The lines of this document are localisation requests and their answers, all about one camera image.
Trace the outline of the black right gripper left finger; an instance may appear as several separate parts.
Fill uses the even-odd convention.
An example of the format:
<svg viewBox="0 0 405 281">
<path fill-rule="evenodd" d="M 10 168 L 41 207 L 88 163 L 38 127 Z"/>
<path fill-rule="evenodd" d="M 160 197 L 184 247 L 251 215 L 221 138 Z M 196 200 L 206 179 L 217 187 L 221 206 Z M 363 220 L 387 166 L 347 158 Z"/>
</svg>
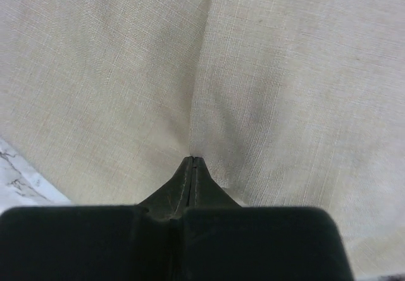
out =
<svg viewBox="0 0 405 281">
<path fill-rule="evenodd" d="M 1 215 L 2 280 L 171 280 L 193 159 L 137 205 L 20 207 Z"/>
</svg>

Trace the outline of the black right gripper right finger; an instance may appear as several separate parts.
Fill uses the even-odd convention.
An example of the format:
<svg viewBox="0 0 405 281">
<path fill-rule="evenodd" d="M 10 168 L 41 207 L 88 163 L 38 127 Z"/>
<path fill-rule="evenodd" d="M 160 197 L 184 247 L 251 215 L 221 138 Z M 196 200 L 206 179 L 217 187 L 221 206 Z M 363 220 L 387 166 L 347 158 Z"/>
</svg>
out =
<svg viewBox="0 0 405 281">
<path fill-rule="evenodd" d="M 186 186 L 176 212 L 174 280 L 352 280 L 333 219 L 314 207 L 242 207 L 202 158 L 180 167 Z"/>
</svg>

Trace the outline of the beige linen napkin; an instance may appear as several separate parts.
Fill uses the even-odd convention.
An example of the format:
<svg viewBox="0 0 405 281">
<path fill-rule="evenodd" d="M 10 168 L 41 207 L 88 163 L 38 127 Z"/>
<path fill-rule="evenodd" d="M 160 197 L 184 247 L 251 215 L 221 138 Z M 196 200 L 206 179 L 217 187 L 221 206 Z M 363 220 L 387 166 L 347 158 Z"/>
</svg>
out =
<svg viewBox="0 0 405 281">
<path fill-rule="evenodd" d="M 402 273 L 404 0 L 1 0 L 1 137 L 77 204 L 203 157 L 329 212 L 356 277 Z"/>
</svg>

